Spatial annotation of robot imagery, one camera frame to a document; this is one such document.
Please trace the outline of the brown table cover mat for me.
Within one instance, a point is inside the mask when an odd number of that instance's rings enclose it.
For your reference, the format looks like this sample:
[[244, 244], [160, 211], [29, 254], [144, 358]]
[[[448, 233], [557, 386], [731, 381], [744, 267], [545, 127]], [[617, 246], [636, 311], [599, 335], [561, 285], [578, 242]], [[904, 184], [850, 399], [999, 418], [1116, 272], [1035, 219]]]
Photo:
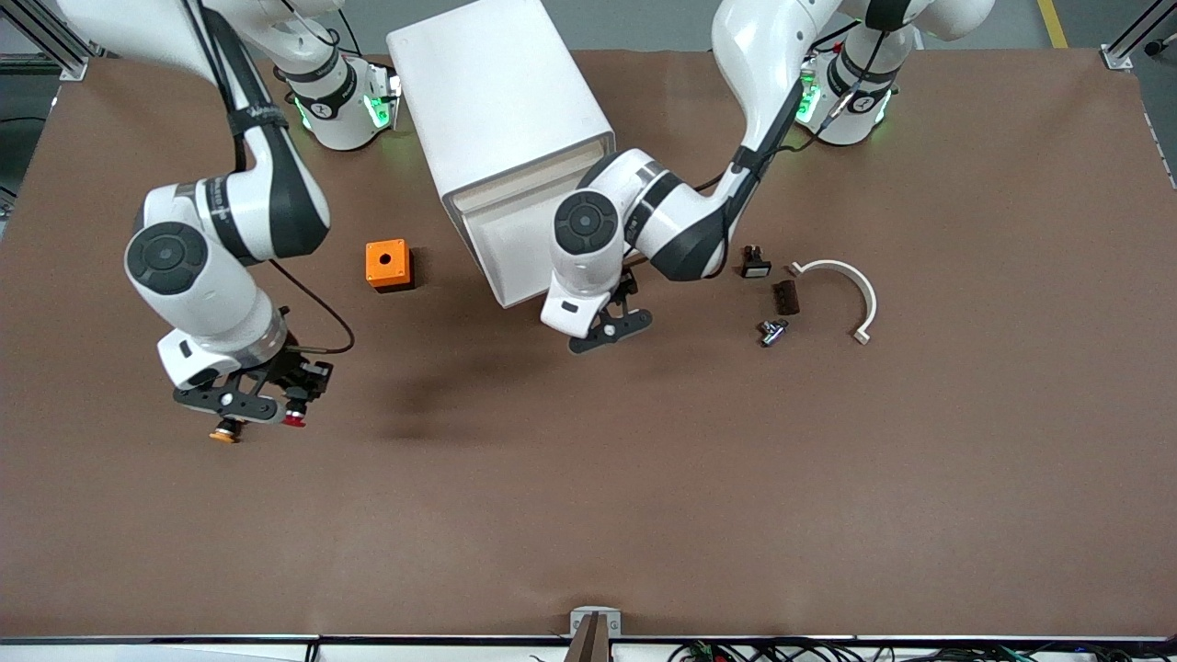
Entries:
[[[572, 355], [501, 309], [415, 137], [300, 138], [290, 270], [355, 327], [305, 428], [171, 398], [122, 271], [148, 188], [232, 163], [210, 85], [94, 62], [0, 241], [0, 636], [1177, 634], [1177, 191], [1093, 51], [917, 51], [870, 143], [778, 155], [738, 227], [806, 274], [665, 282]], [[417, 287], [379, 293], [401, 238]]]

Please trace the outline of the orange button enclosure box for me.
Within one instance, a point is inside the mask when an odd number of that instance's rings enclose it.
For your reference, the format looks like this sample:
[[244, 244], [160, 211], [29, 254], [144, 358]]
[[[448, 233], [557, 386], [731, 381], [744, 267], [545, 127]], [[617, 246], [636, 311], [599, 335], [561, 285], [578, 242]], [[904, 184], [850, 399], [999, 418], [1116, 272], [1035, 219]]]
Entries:
[[367, 243], [364, 265], [367, 284], [379, 293], [417, 287], [415, 253], [401, 238]]

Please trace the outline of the white curved plastic bracket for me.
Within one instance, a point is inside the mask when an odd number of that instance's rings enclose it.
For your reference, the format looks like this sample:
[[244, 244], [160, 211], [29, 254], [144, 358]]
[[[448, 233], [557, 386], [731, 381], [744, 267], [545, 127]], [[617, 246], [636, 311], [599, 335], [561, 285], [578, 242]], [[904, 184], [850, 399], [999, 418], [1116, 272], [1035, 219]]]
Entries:
[[853, 282], [859, 290], [864, 302], [864, 318], [859, 325], [855, 327], [852, 336], [859, 344], [867, 345], [871, 340], [870, 327], [875, 323], [875, 318], [877, 318], [879, 307], [875, 285], [860, 269], [856, 269], [853, 265], [840, 260], [820, 259], [807, 262], [806, 264], [792, 262], [789, 265], [789, 271], [796, 277], [819, 271], [820, 269], [827, 269], [827, 271], [833, 271], [846, 277], [847, 280]]

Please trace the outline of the aluminium frame profile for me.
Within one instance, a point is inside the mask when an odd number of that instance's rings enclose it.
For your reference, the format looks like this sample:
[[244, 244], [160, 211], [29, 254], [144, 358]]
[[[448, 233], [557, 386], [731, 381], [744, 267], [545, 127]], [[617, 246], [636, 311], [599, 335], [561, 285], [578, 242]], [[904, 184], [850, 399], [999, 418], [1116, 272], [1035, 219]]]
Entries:
[[1177, 12], [1177, 0], [1151, 0], [1139, 16], [1123, 29], [1111, 44], [1100, 45], [1100, 57], [1109, 69], [1126, 71], [1133, 67], [1131, 55], [1143, 51], [1148, 57], [1156, 57], [1177, 44], [1177, 32], [1166, 37], [1153, 37], [1169, 16]]
[[0, 0], [0, 75], [84, 80], [94, 51], [59, 16], [55, 0]]

